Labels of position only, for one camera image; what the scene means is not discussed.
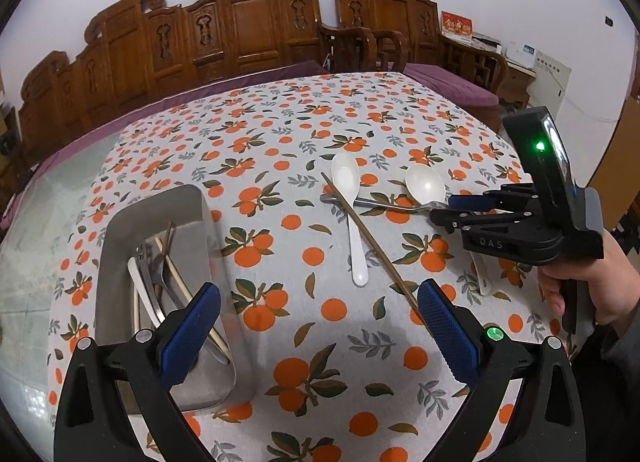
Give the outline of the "person's right hand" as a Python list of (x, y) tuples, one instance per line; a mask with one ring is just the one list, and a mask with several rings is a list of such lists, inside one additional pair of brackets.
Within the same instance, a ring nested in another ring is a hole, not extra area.
[(596, 320), (612, 325), (622, 336), (639, 305), (639, 274), (629, 263), (620, 245), (604, 230), (604, 257), (597, 260), (559, 258), (538, 268), (538, 285), (547, 305), (555, 315), (564, 315), (565, 299), (561, 282), (573, 279), (588, 283), (590, 298), (596, 308)]

